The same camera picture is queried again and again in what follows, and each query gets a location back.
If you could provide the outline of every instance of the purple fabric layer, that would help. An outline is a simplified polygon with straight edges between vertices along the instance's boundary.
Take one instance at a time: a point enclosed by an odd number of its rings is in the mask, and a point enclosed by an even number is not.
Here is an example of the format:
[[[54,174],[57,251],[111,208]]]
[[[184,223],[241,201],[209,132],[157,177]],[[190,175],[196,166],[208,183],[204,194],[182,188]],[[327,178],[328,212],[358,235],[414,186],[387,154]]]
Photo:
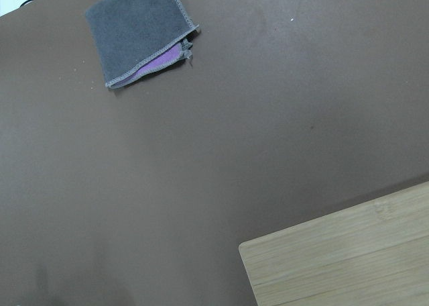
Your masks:
[[[165,51],[163,54],[160,54],[156,58],[154,58],[152,61],[149,61],[147,64],[142,66],[139,70],[137,70],[135,73],[133,73],[131,76],[123,79],[122,81],[119,81],[118,84],[126,83],[127,81],[132,80],[136,76],[143,76],[143,73],[146,71],[150,71],[152,69],[155,69],[159,66],[162,66],[163,64],[167,64],[171,61],[176,60],[179,55],[180,51],[182,50],[182,47],[180,45],[180,42],[174,44],[170,49]]]

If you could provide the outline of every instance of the wooden board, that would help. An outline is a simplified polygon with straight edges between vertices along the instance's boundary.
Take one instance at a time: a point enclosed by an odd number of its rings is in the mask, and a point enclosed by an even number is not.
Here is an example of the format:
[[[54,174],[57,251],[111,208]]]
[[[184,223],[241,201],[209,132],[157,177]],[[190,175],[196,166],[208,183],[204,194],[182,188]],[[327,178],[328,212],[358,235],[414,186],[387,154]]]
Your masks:
[[[259,306],[427,306],[429,183],[239,249]]]

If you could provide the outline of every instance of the light wood surface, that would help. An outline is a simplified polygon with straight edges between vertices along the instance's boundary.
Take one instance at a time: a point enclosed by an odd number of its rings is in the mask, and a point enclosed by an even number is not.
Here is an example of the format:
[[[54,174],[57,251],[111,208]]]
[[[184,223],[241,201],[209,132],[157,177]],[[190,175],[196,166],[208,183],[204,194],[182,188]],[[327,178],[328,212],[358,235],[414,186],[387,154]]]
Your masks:
[[[429,183],[239,249],[259,306],[427,306]]]

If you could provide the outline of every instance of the gray cloth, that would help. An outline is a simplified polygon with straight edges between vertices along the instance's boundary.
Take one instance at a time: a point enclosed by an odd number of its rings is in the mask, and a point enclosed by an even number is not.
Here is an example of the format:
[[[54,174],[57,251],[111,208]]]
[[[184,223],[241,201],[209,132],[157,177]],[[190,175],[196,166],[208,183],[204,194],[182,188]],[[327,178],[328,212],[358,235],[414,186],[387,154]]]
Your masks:
[[[181,43],[179,54],[168,62],[150,70],[142,69],[197,28],[180,0],[101,0],[86,11],[86,19],[95,39],[106,87],[110,88],[132,83],[189,57],[187,48],[192,44]]]

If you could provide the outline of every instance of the black cord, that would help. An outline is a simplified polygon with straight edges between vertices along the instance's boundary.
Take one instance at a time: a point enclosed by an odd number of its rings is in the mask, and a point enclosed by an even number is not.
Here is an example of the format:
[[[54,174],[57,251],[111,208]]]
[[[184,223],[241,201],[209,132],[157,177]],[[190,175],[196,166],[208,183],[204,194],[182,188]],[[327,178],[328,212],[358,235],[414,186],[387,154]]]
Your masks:
[[[32,1],[34,1],[34,0],[27,0],[24,3],[22,3],[20,7],[23,7],[25,4],[28,4],[29,2],[32,2]]]

